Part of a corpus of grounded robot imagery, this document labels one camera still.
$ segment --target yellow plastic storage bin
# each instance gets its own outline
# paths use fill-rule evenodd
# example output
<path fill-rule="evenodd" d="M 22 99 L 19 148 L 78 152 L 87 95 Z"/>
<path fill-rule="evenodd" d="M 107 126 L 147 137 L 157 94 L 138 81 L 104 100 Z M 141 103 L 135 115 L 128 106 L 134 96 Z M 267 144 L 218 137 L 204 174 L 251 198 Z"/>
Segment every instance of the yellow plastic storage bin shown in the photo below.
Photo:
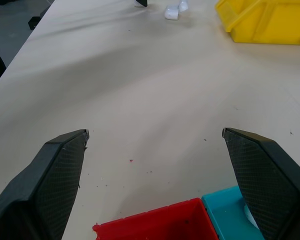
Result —
<path fill-rule="evenodd" d="M 300 45 L 300 0 L 219 0 L 215 9 L 236 43 Z"/>

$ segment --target teal plastic bin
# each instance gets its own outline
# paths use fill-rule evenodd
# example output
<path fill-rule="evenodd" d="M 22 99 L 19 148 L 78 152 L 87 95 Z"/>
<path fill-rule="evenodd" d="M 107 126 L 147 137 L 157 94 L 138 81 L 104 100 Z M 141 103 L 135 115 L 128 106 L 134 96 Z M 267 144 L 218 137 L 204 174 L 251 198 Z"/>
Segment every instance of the teal plastic bin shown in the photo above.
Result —
<path fill-rule="evenodd" d="M 238 186 L 204 195 L 202 201 L 220 240 L 265 240 L 248 220 Z"/>

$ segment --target gray floor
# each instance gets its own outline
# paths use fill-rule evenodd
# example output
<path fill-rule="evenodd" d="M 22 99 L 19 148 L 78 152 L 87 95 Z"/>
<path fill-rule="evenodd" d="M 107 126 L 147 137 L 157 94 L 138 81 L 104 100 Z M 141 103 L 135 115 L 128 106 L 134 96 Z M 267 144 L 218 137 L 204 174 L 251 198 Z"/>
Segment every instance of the gray floor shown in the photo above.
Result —
<path fill-rule="evenodd" d="M 0 6 L 0 56 L 6 66 L 32 32 L 28 21 L 48 6 L 46 0 L 17 0 Z"/>

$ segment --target table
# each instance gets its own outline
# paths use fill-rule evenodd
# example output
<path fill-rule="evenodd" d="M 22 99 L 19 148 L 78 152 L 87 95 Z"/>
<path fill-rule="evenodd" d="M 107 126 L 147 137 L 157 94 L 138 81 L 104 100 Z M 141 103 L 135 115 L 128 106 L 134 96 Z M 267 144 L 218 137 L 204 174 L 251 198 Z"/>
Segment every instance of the table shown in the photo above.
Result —
<path fill-rule="evenodd" d="M 46 141 L 89 129 L 63 239 L 235 185 L 223 127 L 300 165 L 300 46 L 234 43 L 212 0 L 165 20 L 173 3 L 56 0 L 0 79 L 0 193 Z"/>

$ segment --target white plastic part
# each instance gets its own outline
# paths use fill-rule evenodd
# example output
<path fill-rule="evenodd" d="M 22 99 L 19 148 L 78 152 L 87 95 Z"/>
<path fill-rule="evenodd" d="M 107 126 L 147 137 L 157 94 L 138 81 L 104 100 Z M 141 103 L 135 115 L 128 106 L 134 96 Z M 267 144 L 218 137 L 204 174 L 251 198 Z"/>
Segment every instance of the white plastic part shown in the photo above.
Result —
<path fill-rule="evenodd" d="M 140 3 L 137 2 L 137 0 L 134 0 L 134 6 L 137 8 L 144 8 L 145 6 L 141 5 Z"/>
<path fill-rule="evenodd" d="M 179 12 L 182 13 L 182 12 L 188 10 L 188 8 L 189 8 L 188 0 L 180 0 Z"/>
<path fill-rule="evenodd" d="M 248 220 L 250 221 L 250 223 L 252 223 L 252 225 L 255 226 L 257 229 L 259 229 L 259 227 L 256 223 L 256 220 L 252 216 L 247 204 L 244 205 L 244 213 L 245 213 L 246 217 L 248 218 Z"/>
<path fill-rule="evenodd" d="M 178 20 L 179 6 L 178 5 L 168 5 L 166 6 L 164 17 L 168 20 Z"/>

